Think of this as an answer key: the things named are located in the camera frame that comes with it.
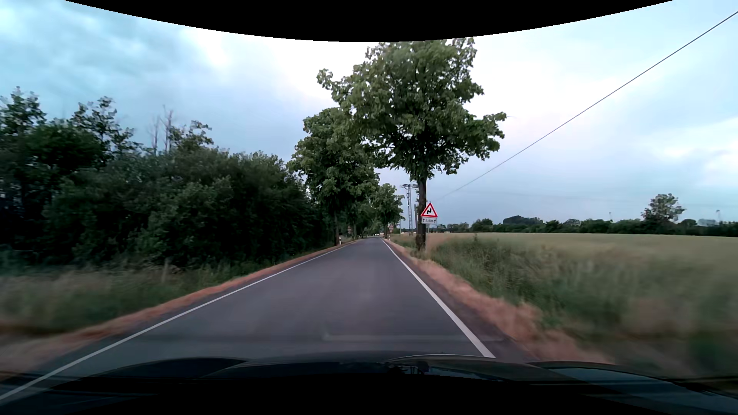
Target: utility pole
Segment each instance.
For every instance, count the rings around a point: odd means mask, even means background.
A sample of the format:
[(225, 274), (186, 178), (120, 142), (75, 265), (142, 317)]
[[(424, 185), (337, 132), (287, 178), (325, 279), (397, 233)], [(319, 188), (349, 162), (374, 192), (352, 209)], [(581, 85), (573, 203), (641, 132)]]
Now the utility pole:
[(413, 221), (415, 224), (417, 224), (417, 218), (415, 217), (415, 214), (413, 213), (414, 203), (413, 203), (413, 188), (417, 189), (418, 185), (415, 183), (406, 183), (402, 185), (402, 188), (407, 190), (407, 232), (412, 232), (411, 230), (414, 230), (415, 227), (413, 226)]

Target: black border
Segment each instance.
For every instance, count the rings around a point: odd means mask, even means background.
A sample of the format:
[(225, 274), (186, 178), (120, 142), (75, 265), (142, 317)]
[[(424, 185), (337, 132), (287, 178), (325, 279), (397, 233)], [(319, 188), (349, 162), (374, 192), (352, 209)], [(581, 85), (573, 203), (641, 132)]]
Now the black border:
[(377, 2), (205, 3), (67, 0), (130, 16), (270, 38), (366, 41), (428, 40), (518, 32), (588, 20), (668, 1), (516, 1), (477, 4)]

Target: tree trunk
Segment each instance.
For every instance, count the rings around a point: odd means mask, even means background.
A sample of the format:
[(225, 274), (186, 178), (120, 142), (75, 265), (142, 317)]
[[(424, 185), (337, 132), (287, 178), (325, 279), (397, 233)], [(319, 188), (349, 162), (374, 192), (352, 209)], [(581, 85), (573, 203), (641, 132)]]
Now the tree trunk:
[(334, 246), (338, 246), (338, 244), (340, 243), (340, 240), (338, 239), (339, 238), (338, 237), (338, 214), (335, 212), (333, 213), (333, 229), (335, 233), (335, 239), (333, 243), (334, 243)]
[(421, 223), (423, 222), (423, 218), (421, 214), (423, 213), (423, 209), (425, 209), (426, 201), (425, 201), (425, 192), (426, 190), (426, 178), (422, 177), (420, 180), (418, 180), (418, 234), (415, 235), (415, 247), (418, 249), (418, 251), (425, 251), (425, 224)]

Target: road sign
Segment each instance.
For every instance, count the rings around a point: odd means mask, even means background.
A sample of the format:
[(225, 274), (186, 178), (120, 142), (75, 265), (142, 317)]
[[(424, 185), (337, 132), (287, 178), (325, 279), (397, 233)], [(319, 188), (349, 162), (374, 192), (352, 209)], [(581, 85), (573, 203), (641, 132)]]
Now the road sign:
[(423, 210), (423, 213), (421, 213), (420, 216), (424, 218), (438, 218), (438, 213), (435, 211), (435, 207), (433, 207), (433, 203), (428, 202), (428, 206), (425, 207), (425, 209)]

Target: field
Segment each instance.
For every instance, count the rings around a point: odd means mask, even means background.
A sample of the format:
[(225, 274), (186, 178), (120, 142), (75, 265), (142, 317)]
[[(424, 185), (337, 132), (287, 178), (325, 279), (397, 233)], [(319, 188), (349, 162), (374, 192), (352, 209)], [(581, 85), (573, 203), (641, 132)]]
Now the field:
[[(411, 236), (393, 240), (406, 247)], [(543, 311), (619, 363), (738, 373), (738, 239), (578, 233), (435, 233), (429, 256), (477, 291)]]

